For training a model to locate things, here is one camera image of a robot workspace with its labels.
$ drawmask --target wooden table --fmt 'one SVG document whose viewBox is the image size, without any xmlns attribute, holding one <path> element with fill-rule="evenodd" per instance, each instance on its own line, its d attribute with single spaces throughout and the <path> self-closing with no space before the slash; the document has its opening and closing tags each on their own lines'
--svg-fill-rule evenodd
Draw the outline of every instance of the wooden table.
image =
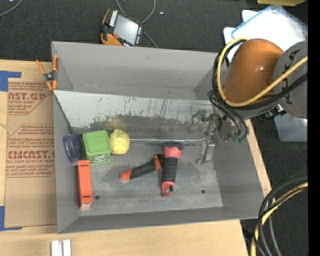
<svg viewBox="0 0 320 256">
<path fill-rule="evenodd" d="M 0 71 L 34 69 L 32 61 L 0 60 Z M 44 63 L 50 71 L 51 63 Z M 0 206 L 5 203 L 8 93 L 0 91 Z M 264 195 L 270 189 L 251 124 L 248 141 Z M 71 240 L 73 256 L 248 256 L 239 220 L 57 234 L 56 225 L 0 232 L 0 256 L 49 256 L 53 240 Z"/>
</svg>

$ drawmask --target yellow ball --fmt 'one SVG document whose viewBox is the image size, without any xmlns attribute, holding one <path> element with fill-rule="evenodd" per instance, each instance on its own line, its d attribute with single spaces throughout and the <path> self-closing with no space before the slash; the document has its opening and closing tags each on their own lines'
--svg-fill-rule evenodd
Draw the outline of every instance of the yellow ball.
<svg viewBox="0 0 320 256">
<path fill-rule="evenodd" d="M 120 129 L 115 129 L 109 136 L 111 154 L 123 155 L 127 153 L 130 146 L 129 135 Z"/>
</svg>

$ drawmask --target orange box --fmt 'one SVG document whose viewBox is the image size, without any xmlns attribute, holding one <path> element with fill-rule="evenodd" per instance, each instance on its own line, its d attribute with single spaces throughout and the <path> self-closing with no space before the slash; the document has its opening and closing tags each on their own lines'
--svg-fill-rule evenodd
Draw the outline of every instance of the orange box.
<svg viewBox="0 0 320 256">
<path fill-rule="evenodd" d="M 90 209 L 93 203 L 91 171 L 89 160 L 79 160 L 78 167 L 79 206 Z"/>
</svg>

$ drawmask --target bin floor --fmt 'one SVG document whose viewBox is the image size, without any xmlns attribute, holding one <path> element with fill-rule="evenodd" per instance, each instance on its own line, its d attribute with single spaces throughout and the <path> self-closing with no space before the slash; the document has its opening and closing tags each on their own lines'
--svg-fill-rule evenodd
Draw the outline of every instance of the bin floor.
<svg viewBox="0 0 320 256">
<path fill-rule="evenodd" d="M 185 145 L 178 162 L 173 193 L 161 195 L 162 169 L 130 180 L 120 181 L 120 173 L 143 165 L 161 144 L 131 143 L 124 155 L 111 155 L 110 162 L 91 166 L 93 204 L 82 216 L 125 214 L 169 210 L 222 207 L 214 164 L 197 164 L 200 145 Z"/>
</svg>

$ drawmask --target gray metal bin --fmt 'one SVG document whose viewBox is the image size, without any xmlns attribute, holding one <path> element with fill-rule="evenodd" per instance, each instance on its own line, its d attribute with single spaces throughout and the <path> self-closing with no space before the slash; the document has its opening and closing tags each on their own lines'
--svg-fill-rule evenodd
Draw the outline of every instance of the gray metal bin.
<svg viewBox="0 0 320 256">
<path fill-rule="evenodd" d="M 58 233 L 187 224 L 258 216 L 264 198 L 248 142 L 216 138 L 212 161 L 198 164 L 216 53 L 52 42 L 60 58 L 54 91 Z M 122 129 L 124 155 L 91 166 L 92 208 L 78 203 L 76 167 L 63 137 Z M 161 195 L 161 171 L 123 184 L 119 174 L 162 153 L 168 140 L 184 144 L 171 196 Z"/>
</svg>

